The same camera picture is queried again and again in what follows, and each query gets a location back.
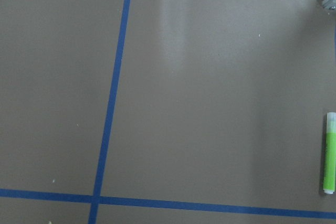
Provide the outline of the brown paper table cover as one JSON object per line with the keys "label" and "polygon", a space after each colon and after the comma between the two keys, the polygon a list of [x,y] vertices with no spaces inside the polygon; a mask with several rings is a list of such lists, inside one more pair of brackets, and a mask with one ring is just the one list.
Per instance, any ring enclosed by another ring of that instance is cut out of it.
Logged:
{"label": "brown paper table cover", "polygon": [[335,223],[318,0],[1,0],[1,223]]}

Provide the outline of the green highlighter pen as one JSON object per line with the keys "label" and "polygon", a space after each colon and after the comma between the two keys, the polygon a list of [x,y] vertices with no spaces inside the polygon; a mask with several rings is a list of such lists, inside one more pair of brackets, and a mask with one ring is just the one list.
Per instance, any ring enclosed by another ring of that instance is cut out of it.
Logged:
{"label": "green highlighter pen", "polygon": [[332,195],[335,192],[335,112],[327,113],[325,139],[323,191]]}

